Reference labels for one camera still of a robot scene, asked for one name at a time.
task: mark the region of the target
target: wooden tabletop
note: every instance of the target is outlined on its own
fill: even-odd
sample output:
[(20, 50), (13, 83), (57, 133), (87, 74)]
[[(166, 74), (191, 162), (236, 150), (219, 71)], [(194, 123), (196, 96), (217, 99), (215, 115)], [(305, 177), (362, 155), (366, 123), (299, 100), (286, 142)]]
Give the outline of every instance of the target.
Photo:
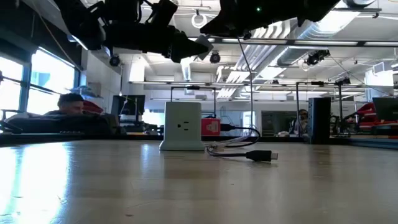
[(158, 146), (0, 148), (0, 223), (398, 223), (398, 151), (258, 143), (279, 160), (255, 163)]

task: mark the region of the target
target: electrical outlet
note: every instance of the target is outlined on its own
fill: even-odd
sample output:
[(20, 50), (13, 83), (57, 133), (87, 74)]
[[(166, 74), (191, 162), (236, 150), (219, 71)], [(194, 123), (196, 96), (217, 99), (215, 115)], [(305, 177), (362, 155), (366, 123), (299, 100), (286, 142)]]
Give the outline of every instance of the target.
[(201, 142), (201, 104), (166, 102), (164, 140), (161, 151), (203, 151)]

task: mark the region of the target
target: laptop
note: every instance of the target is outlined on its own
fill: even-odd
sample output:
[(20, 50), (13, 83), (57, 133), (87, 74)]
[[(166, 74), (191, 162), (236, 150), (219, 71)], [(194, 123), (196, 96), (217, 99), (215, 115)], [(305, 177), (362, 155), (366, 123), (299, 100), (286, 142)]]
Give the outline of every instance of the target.
[(398, 120), (398, 98), (373, 98), (378, 120)]

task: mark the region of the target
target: red box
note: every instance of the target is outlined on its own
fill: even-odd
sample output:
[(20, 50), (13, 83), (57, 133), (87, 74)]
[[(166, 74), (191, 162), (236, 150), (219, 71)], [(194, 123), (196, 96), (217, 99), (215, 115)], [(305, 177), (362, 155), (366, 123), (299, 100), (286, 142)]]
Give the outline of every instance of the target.
[(201, 135), (219, 136), (221, 131), (221, 120), (218, 118), (202, 118)]

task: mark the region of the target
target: computer monitor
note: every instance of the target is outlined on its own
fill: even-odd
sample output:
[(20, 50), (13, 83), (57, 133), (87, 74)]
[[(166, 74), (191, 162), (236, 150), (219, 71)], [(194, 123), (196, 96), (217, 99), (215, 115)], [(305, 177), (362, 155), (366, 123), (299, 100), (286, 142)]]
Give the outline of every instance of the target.
[(127, 103), (124, 105), (126, 96), (113, 96), (112, 114), (136, 115), (144, 114), (145, 95), (128, 95)]
[(376, 116), (379, 120), (398, 120), (398, 98), (373, 98)]

